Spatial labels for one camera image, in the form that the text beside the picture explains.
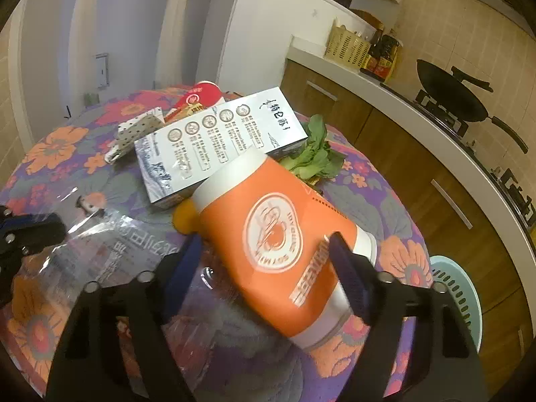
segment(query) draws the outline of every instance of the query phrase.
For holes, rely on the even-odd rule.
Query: wooden cabinet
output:
[[[480,358],[489,394],[493,395],[512,374],[532,342],[532,324],[523,289],[516,290],[482,317]]]
[[[287,60],[281,83],[290,106],[305,116],[320,114],[354,143],[368,119],[372,106],[326,77]]]
[[[294,110],[323,115],[370,159],[419,227],[431,256],[452,258],[467,272],[482,307],[480,358],[494,394],[530,345],[532,324],[514,263],[490,221],[430,151],[351,92],[293,61],[281,89]]]
[[[483,313],[480,357],[493,394],[521,359],[532,325],[514,263],[480,207],[456,178],[398,124],[372,110],[355,146],[385,177],[423,234],[429,254],[467,272]]]
[[[468,273],[483,313],[521,287],[514,263],[480,207],[409,133],[374,109],[355,146],[400,197],[430,255],[452,258]]]

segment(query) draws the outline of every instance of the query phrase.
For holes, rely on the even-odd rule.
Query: cabinet handle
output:
[[[456,203],[452,200],[452,198],[449,196],[448,193],[446,193],[446,191],[444,191],[444,189],[439,185],[439,183],[435,180],[432,180],[432,186],[434,188],[436,188],[436,190],[441,194],[441,196],[443,198],[445,198],[447,200],[447,202],[449,203],[449,205],[454,209],[454,211],[456,212],[456,214],[458,216],[460,216],[460,218],[462,219],[463,223],[465,224],[465,226],[467,226],[468,229],[471,229],[473,228],[473,224],[470,223],[470,221],[468,220],[467,216],[464,215],[464,212],[462,212],[462,209],[460,209]]]
[[[517,330],[517,337],[519,337],[519,347],[521,348],[521,357],[525,355],[525,341],[523,340],[523,331],[521,327]]]
[[[314,84],[312,81],[307,80],[307,84],[315,90],[318,90],[320,93],[323,93],[326,97],[332,99],[333,101],[339,101],[333,93],[329,93],[327,90],[322,89],[318,84]]]

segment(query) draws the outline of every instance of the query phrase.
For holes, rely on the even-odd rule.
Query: white cardboard box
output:
[[[135,147],[149,199],[168,208],[250,146],[277,159],[306,138],[281,90],[273,88],[181,119]]]

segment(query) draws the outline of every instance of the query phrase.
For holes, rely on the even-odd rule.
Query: floral tablecloth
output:
[[[16,214],[39,212],[51,188],[76,180],[94,204],[156,225],[167,237],[180,240],[171,226],[171,211],[149,207],[135,156],[121,167],[105,163],[104,153],[117,124],[154,107],[168,110],[184,89],[140,91],[112,100],[70,120],[37,143],[18,166],[0,201]],[[339,176],[322,185],[331,201],[361,228],[372,233],[381,251],[377,270],[399,280],[430,286],[432,276],[424,240],[400,200],[368,159],[336,129],[329,129],[332,146],[347,155]],[[24,322],[11,306],[0,313],[0,338],[10,355],[39,392],[44,392],[64,317],[48,304],[31,310]],[[400,389],[411,350],[414,321],[404,323],[399,352],[387,393]],[[328,343],[304,353],[251,312],[229,308],[220,318],[210,364],[195,393],[202,401],[331,402],[339,395],[368,334],[352,316]]]

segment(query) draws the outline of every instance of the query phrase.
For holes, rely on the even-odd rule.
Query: white countertop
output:
[[[439,127],[377,82],[323,58],[325,47],[295,37],[287,58],[354,93],[396,122],[462,184],[487,216],[514,262],[536,329],[536,259],[527,236],[499,190],[471,157]]]

